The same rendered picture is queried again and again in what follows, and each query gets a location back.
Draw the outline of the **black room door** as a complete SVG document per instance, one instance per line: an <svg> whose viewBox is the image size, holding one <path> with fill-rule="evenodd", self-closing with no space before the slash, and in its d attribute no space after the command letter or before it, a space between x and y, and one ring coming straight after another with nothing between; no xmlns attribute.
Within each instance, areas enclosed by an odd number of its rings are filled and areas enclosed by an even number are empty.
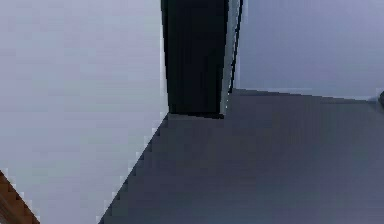
<svg viewBox="0 0 384 224"><path fill-rule="evenodd" d="M233 89L244 0L160 0L171 114L221 119Z"/></svg>

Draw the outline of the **brown wooden furniture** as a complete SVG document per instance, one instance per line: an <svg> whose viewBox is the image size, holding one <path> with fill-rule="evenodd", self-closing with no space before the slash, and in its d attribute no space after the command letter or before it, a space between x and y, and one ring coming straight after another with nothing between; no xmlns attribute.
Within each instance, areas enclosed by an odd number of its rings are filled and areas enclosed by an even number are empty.
<svg viewBox="0 0 384 224"><path fill-rule="evenodd" d="M1 170L0 224L41 224Z"/></svg>

